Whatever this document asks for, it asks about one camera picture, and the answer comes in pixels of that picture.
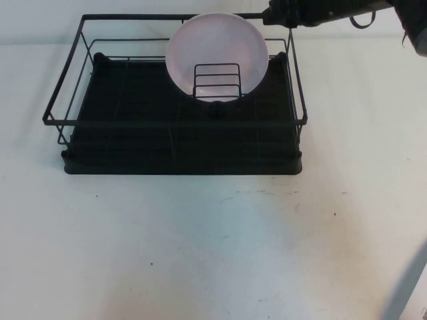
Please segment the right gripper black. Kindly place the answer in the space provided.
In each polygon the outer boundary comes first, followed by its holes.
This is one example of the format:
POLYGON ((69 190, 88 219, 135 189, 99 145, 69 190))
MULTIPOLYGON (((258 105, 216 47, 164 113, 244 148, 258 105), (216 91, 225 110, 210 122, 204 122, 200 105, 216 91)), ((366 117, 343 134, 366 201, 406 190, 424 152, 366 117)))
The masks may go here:
POLYGON ((271 0, 262 12, 264 25, 280 25, 286 28, 298 26, 298 2, 292 0, 271 0))

